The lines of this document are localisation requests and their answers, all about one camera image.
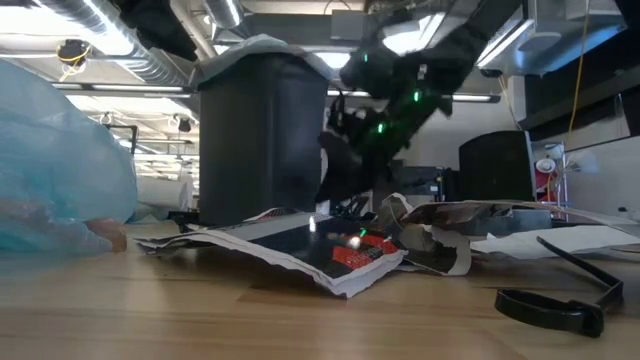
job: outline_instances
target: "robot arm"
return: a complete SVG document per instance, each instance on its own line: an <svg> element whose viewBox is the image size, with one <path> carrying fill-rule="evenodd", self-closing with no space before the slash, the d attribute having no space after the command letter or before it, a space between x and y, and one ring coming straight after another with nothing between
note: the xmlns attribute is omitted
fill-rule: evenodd
<svg viewBox="0 0 640 360"><path fill-rule="evenodd" d="M389 163L440 109L452 113L452 95L473 71L491 37L522 6L521 0L481 0L467 22L435 47L405 56L387 49L376 31L351 54L340 72L345 86L387 99L385 109L368 109L361 119L344 111L339 96L331 108L329 131L320 145L329 167L316 201L343 200L370 190L389 174Z"/></svg>

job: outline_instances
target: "wooden table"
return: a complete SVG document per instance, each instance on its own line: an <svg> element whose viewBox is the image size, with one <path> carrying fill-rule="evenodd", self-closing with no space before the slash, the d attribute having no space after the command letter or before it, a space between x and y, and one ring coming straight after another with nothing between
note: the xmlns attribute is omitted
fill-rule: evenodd
<svg viewBox="0 0 640 360"><path fill-rule="evenodd" d="M463 278L392 273L350 300L224 249L127 253L0 267L0 359L631 359L640 353L640 267L594 340L524 325L496 288L593 301L561 260L476 261Z"/></svg>

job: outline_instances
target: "blue plastic bag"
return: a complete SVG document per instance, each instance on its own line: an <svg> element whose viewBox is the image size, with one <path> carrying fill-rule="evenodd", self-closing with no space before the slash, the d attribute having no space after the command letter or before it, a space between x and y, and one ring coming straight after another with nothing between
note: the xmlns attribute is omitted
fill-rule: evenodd
<svg viewBox="0 0 640 360"><path fill-rule="evenodd" d="M131 155L44 79L0 60L0 251L92 254L137 202Z"/></svg>

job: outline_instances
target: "black trash can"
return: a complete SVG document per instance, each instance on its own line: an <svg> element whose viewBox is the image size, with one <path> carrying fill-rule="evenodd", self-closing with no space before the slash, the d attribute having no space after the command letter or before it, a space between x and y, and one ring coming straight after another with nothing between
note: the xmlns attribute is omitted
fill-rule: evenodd
<svg viewBox="0 0 640 360"><path fill-rule="evenodd" d="M303 59L249 55L200 90L200 220L315 209L328 80Z"/></svg>

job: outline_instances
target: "black monitor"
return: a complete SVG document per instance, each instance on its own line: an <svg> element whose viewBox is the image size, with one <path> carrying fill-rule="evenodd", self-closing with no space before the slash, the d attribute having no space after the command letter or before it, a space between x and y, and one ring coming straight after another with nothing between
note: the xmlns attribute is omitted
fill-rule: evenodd
<svg viewBox="0 0 640 360"><path fill-rule="evenodd" d="M464 143L459 183L464 200L535 201L529 134L498 131Z"/></svg>

